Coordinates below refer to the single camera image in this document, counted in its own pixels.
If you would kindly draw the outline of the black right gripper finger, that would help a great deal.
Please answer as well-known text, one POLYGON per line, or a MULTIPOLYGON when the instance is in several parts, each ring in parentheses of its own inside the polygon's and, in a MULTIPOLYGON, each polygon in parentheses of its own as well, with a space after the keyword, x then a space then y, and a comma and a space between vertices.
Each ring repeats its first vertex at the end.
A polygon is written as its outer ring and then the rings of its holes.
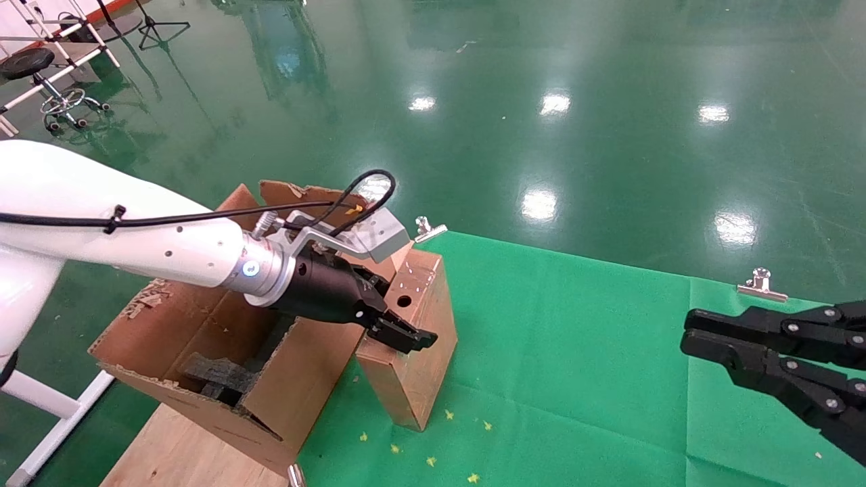
POLYGON ((781 312, 748 307, 740 315, 692 309, 685 318, 685 354, 729 363, 732 348, 864 369, 863 301, 781 312))
POLYGON ((864 379, 848 378, 762 344, 697 329, 681 351, 726 368, 733 384, 773 396, 822 437, 865 465, 864 379))

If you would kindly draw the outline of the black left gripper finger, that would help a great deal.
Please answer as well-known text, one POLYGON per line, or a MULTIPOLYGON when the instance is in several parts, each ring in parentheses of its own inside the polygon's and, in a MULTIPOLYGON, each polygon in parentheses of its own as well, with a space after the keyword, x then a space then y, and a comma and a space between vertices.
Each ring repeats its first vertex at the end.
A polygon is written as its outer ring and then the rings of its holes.
POLYGON ((431 348, 438 339, 437 333, 416 329, 390 309, 366 311, 365 329, 369 338, 403 354, 431 348))

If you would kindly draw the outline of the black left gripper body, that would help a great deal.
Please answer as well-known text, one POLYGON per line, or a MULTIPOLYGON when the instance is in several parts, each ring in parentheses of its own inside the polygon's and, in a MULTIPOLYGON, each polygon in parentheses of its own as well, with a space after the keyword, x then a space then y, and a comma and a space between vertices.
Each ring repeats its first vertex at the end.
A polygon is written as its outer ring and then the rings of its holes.
POLYGON ((320 323, 356 323, 383 329, 389 323, 387 280, 333 253, 305 247, 295 258, 290 283, 271 309, 320 323))

